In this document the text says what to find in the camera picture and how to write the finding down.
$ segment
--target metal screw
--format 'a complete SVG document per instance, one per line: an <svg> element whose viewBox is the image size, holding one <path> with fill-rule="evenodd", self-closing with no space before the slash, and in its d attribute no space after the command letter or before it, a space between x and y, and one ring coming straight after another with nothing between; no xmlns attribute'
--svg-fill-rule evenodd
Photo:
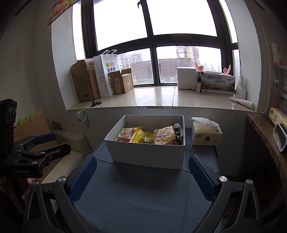
<svg viewBox="0 0 287 233"><path fill-rule="evenodd" d="M35 181L33 181L33 183L32 183L32 185L37 185L37 184L39 184L39 181L38 180L35 180Z"/></svg>
<svg viewBox="0 0 287 233"><path fill-rule="evenodd" d="M58 179L58 181L59 181L60 183L63 183L64 181L66 181L66 177L61 176L61 177Z"/></svg>
<svg viewBox="0 0 287 233"><path fill-rule="evenodd" d="M247 182L247 184L249 184L249 185L253 184L253 181L252 181L251 179L247 179L246 182Z"/></svg>
<svg viewBox="0 0 287 233"><path fill-rule="evenodd" d="M227 181L227 178L225 176L221 176L219 177L219 179L222 181L222 182L226 182Z"/></svg>

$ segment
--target table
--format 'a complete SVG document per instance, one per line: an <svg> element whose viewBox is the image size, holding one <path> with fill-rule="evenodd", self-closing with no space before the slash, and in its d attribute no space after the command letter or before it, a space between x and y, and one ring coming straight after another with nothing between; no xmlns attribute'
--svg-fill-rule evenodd
<svg viewBox="0 0 287 233"><path fill-rule="evenodd" d="M287 152L280 152L273 138L273 123L266 117L254 114L248 114L248 122L258 133L264 144L266 145L272 159L278 170L282 188L284 192L285 208L287 207Z"/></svg>
<svg viewBox="0 0 287 233"><path fill-rule="evenodd" d="M192 146L186 129L181 170L116 163L103 142L93 154L97 170L74 206L92 232L192 232L210 207L188 169L197 154L218 172L213 146Z"/></svg>

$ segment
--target colorful logo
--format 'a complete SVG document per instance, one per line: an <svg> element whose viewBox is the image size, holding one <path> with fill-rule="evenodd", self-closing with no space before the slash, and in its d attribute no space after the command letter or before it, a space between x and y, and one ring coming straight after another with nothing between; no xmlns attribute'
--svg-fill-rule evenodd
<svg viewBox="0 0 287 233"><path fill-rule="evenodd" d="M116 70L114 62L107 63L106 66L107 66L107 71L108 72L112 72L112 71Z"/></svg>

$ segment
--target marble window sill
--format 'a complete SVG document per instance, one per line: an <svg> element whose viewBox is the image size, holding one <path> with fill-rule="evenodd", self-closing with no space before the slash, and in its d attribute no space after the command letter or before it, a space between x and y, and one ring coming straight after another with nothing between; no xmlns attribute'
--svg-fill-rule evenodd
<svg viewBox="0 0 287 233"><path fill-rule="evenodd" d="M193 90L178 90L176 86L134 88L126 94L99 98L102 104L91 107L91 101L77 103L69 110L86 108L116 108L116 107L149 107L176 108L200 107L219 108L254 112L243 105L229 100L232 96L222 94L201 93Z"/></svg>

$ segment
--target white shopping bag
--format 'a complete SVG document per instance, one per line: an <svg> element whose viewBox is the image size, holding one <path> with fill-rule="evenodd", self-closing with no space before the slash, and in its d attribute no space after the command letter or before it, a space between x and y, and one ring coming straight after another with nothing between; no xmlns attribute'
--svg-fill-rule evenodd
<svg viewBox="0 0 287 233"><path fill-rule="evenodd" d="M101 97L108 97L114 94L108 73L120 70L118 55L114 54L115 52L115 49L111 51L106 50L103 54L93 57Z"/></svg>

